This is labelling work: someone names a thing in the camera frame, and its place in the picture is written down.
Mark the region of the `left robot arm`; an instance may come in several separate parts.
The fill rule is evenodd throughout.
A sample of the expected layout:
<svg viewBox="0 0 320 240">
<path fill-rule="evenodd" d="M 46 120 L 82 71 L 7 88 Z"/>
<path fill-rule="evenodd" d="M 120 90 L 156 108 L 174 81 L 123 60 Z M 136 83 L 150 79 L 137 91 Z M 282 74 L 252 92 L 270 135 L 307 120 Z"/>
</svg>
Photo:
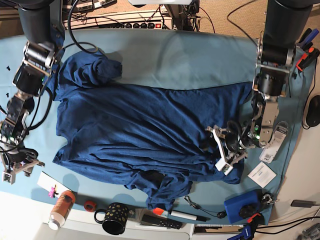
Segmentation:
<svg viewBox="0 0 320 240">
<path fill-rule="evenodd" d="M 296 42 L 317 0 L 269 0 L 263 34 L 257 45 L 255 77 L 252 82 L 252 117 L 246 127 L 233 120 L 226 128 L 207 127 L 217 142 L 220 160 L 216 168 L 231 169 L 247 157 L 248 149 L 264 148 L 272 140 L 279 114 L 278 98 L 286 94 L 296 55 Z"/>
</svg>

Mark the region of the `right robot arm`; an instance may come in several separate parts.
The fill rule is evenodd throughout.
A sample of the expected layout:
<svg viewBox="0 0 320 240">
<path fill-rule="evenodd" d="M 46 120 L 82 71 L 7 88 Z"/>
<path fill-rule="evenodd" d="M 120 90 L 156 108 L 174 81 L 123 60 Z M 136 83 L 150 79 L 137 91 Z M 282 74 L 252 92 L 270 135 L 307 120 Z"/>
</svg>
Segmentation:
<svg viewBox="0 0 320 240">
<path fill-rule="evenodd" d="M 49 114 L 53 94 L 48 88 L 52 74 L 59 68 L 64 54 L 65 34 L 51 21 L 50 0 L 16 0 L 20 22 L 27 43 L 23 49 L 22 63 L 17 70 L 13 85 L 17 92 L 2 110 L 5 119 L 0 123 L 0 157 L 4 170 L 2 181 L 13 184 L 16 175 L 32 173 L 34 166 L 45 164 L 38 160 L 38 152 L 24 145 L 25 137 L 38 128 Z M 31 112 L 37 112 L 39 105 L 34 98 L 40 98 L 43 92 L 49 96 L 43 118 L 37 123 L 26 125 Z"/>
</svg>

